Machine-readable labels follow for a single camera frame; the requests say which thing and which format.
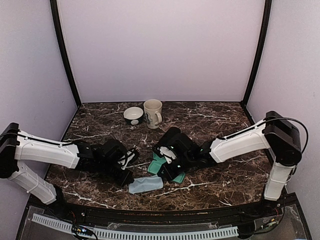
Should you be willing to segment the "black glasses case beige lining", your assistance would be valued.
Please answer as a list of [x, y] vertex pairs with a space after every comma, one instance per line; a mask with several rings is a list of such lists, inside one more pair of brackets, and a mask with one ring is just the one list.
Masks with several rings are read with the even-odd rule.
[[177, 134], [180, 134], [181, 130], [177, 127], [170, 127], [159, 140], [160, 146], [166, 146], [168, 142]]

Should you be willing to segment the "blue grey glasses case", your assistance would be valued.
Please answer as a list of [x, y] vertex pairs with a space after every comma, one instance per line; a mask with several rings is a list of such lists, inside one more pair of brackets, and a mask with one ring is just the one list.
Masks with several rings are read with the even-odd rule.
[[[159, 157], [155, 152], [153, 153], [153, 160], [149, 164], [147, 168], [147, 172], [153, 175], [156, 175], [158, 171], [160, 170], [161, 166], [166, 163], [166, 159], [164, 157]], [[175, 179], [172, 181], [177, 184], [181, 184], [185, 179], [186, 174], [183, 172], [180, 175], [178, 175]]]

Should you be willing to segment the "light blue cloth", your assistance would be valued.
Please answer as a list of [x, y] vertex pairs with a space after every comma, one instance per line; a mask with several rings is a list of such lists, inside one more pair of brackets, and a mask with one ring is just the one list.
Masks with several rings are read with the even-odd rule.
[[145, 193], [154, 190], [159, 190], [164, 187], [164, 183], [161, 177], [157, 175], [135, 178], [133, 183], [128, 185], [128, 191], [130, 194]]

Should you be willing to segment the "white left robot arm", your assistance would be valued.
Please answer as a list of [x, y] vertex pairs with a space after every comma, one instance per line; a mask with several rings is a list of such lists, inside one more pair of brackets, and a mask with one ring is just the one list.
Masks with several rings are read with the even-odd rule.
[[12, 122], [0, 135], [0, 177], [15, 182], [43, 204], [51, 205], [58, 217], [67, 218], [71, 208], [64, 202], [62, 190], [39, 177], [25, 161], [103, 174], [123, 187], [134, 181], [127, 166], [139, 155], [135, 148], [127, 149], [113, 138], [94, 145], [79, 140], [60, 142], [28, 134]]

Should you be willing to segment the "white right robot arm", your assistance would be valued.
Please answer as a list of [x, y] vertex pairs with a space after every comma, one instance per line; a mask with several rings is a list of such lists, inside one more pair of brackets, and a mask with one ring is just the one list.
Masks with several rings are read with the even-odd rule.
[[255, 213], [266, 217], [274, 210], [274, 202], [280, 198], [309, 143], [309, 132], [305, 131], [305, 143], [302, 144], [300, 130], [295, 124], [306, 127], [297, 119], [268, 111], [257, 123], [230, 135], [216, 136], [202, 145], [195, 143], [180, 128], [171, 127], [152, 148], [155, 155], [165, 160], [157, 175], [172, 181], [182, 172], [214, 167], [235, 157], [270, 150], [274, 156], [272, 167], [263, 200], [255, 205]]

